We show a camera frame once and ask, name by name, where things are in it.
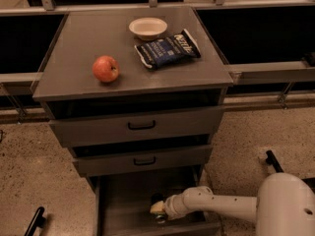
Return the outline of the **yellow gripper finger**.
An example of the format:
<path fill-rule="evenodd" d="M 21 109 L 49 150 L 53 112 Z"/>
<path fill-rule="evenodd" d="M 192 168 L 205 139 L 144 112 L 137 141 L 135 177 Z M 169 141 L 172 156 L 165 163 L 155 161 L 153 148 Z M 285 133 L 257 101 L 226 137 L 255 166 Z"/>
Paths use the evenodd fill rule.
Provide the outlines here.
<path fill-rule="evenodd" d="M 154 203 L 153 205 L 151 205 L 150 213 L 151 214 L 163 214 L 163 213 L 165 213 L 164 201 L 158 201 L 158 202 Z"/>

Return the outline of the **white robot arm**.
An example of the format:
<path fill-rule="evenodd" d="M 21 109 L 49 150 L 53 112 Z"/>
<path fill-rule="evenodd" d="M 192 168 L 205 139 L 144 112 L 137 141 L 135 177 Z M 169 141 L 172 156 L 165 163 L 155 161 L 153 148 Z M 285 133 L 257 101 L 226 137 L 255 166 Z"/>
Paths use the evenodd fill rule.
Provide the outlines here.
<path fill-rule="evenodd" d="M 315 236 L 315 194 L 303 180 L 288 173 L 268 176 L 255 197 L 221 196 L 198 186 L 156 201 L 150 208 L 151 214 L 163 220 L 195 211 L 252 222 L 256 236 Z"/>

